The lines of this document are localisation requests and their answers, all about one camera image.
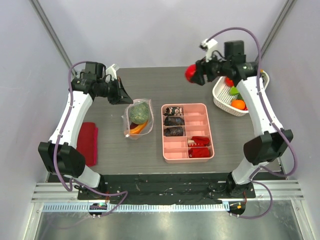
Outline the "red apple toy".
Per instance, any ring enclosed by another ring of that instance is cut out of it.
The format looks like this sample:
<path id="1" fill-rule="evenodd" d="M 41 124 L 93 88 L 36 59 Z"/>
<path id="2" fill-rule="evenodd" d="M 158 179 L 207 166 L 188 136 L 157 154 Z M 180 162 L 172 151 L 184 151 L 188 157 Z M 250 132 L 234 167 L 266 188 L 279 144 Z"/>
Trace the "red apple toy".
<path id="1" fill-rule="evenodd" d="M 196 73 L 197 73 L 197 67 L 195 64 L 188 66 L 184 73 L 186 80 L 192 84 L 196 84 L 197 83 Z"/>

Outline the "clear pink zip bag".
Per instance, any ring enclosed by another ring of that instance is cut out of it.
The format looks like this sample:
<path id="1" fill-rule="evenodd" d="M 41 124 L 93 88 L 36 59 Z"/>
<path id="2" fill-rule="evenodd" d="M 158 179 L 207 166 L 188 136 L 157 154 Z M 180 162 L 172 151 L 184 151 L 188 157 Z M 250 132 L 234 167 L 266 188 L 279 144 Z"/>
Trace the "clear pink zip bag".
<path id="1" fill-rule="evenodd" d="M 154 127 L 154 110 L 150 99 L 134 99 L 125 108 L 123 119 L 124 137 L 137 140 L 149 134 Z"/>

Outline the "orange papaya slice toy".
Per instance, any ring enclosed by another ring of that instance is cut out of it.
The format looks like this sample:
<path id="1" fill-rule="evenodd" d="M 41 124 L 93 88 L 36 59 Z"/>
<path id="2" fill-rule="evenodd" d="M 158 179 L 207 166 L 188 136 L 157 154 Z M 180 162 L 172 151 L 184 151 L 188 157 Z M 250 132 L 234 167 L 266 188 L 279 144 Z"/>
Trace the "orange papaya slice toy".
<path id="1" fill-rule="evenodd" d="M 131 122 L 129 125 L 129 134 L 130 135 L 139 135 L 139 134 L 146 133 L 148 131 L 148 123 L 149 123 L 148 120 L 144 123 L 141 123 L 141 124 Z"/>

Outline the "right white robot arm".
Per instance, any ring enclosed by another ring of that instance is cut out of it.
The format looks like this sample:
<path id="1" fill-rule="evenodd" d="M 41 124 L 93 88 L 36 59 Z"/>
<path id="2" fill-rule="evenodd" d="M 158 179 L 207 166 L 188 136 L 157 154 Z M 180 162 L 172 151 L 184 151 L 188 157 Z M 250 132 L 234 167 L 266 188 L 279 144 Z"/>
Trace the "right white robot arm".
<path id="1" fill-rule="evenodd" d="M 254 130 L 254 138 L 243 146 L 244 158 L 226 179 L 226 193 L 233 198 L 250 189 L 251 179 L 260 169 L 282 156 L 293 140 L 275 116 L 267 98 L 258 63 L 248 62 L 242 40 L 224 43 L 224 54 L 215 55 L 217 41 L 205 39 L 200 48 L 205 57 L 197 60 L 187 80 L 203 86 L 217 77 L 228 77 L 242 96 Z"/>

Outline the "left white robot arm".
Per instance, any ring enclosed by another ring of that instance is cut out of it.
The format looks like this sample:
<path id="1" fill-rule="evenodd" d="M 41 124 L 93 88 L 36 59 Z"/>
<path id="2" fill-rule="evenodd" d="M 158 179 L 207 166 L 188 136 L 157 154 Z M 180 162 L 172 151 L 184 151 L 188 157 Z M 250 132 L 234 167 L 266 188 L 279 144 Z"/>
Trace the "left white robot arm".
<path id="1" fill-rule="evenodd" d="M 107 98 L 112 105 L 132 104 L 121 78 L 119 66 L 82 61 L 84 70 L 72 78 L 68 71 L 68 97 L 61 119 L 47 142 L 41 142 L 38 152 L 46 170 L 56 175 L 64 188 L 71 192 L 73 183 L 89 190 L 100 200 L 107 194 L 104 177 L 86 165 L 85 157 L 77 150 L 78 136 L 87 111 L 95 98 Z"/>

